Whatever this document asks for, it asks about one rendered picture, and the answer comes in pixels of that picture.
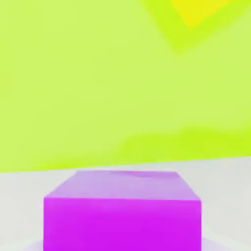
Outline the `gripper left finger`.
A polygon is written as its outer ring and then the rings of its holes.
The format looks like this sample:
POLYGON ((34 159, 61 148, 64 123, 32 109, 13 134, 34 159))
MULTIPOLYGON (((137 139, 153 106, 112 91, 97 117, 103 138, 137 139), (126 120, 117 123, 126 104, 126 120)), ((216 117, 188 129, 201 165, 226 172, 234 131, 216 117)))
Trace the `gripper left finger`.
POLYGON ((43 240, 36 241, 24 248, 24 251, 44 251, 43 240))

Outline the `small magenta cube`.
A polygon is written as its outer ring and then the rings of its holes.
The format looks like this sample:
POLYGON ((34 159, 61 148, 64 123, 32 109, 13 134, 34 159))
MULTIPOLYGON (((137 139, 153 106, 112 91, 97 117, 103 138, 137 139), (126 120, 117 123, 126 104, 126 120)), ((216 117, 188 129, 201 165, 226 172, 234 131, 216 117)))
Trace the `small magenta cube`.
POLYGON ((201 251, 201 200, 176 172, 78 171, 44 197, 43 251, 201 251))

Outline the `large lime green box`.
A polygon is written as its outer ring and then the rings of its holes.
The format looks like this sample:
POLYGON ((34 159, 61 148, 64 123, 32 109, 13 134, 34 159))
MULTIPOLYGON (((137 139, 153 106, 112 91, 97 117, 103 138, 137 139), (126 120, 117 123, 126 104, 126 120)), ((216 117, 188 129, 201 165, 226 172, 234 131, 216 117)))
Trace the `large lime green box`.
POLYGON ((0 0, 0 173, 251 156, 251 0, 0 0))

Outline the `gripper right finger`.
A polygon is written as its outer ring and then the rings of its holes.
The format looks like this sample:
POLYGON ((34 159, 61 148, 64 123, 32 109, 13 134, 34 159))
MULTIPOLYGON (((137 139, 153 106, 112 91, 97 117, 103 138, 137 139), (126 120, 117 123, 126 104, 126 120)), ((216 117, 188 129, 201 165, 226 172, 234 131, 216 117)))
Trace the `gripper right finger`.
POLYGON ((228 251, 228 247, 203 237, 201 251, 228 251))

